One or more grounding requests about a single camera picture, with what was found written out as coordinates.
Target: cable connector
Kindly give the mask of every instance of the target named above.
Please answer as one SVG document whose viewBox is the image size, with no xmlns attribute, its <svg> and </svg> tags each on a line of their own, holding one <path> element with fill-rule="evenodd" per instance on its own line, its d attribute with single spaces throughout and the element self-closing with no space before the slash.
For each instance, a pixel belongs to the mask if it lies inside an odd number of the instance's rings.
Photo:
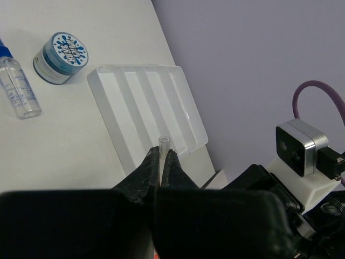
<svg viewBox="0 0 345 259">
<path fill-rule="evenodd" d="M 331 180 L 335 179 L 339 181 L 341 173 L 345 171 L 345 156 L 330 147 L 321 148 L 318 151 L 316 167 Z"/>
</svg>

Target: blue jar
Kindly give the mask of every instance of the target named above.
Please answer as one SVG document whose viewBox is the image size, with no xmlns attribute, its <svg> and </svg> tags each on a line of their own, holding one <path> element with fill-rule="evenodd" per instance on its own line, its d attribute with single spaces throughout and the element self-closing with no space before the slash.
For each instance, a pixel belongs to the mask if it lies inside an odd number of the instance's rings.
<svg viewBox="0 0 345 259">
<path fill-rule="evenodd" d="M 83 43 L 66 32 L 55 33 L 33 59 L 37 74 L 51 84 L 61 85 L 88 62 Z"/>
</svg>

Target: white plastic tray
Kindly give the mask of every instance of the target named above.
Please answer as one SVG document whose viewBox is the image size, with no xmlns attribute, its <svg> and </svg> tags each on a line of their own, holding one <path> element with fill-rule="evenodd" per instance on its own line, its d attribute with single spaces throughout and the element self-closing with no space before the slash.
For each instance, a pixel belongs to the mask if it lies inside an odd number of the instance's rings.
<svg viewBox="0 0 345 259">
<path fill-rule="evenodd" d="M 126 174 L 160 136 L 180 158 L 208 142 L 180 67 L 103 65 L 87 80 Z"/>
</svg>

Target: tabletop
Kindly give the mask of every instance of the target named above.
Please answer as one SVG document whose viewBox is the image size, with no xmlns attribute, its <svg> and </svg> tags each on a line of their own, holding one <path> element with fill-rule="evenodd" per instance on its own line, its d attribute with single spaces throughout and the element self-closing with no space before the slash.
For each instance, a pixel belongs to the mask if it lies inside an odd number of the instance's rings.
<svg viewBox="0 0 345 259">
<path fill-rule="evenodd" d="M 150 0 L 0 0 L 0 38 L 20 62 L 43 110 L 19 120 L 0 94 L 0 191 L 110 188 L 125 177 L 86 76 L 100 64 L 174 65 Z M 89 63 L 51 85 L 32 61 L 58 31 L 86 46 Z M 181 161 L 200 186 L 214 168 L 205 146 Z"/>
</svg>

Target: blue splatter logo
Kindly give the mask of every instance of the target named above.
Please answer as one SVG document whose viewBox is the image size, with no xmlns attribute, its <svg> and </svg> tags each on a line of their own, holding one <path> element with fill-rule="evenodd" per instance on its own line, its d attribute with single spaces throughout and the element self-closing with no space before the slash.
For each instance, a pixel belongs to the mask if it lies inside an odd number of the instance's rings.
<svg viewBox="0 0 345 259">
<path fill-rule="evenodd" d="M 57 54 L 67 63 L 74 66 L 83 66 L 87 63 L 87 52 L 82 43 L 72 35 L 56 35 L 54 48 Z"/>
</svg>

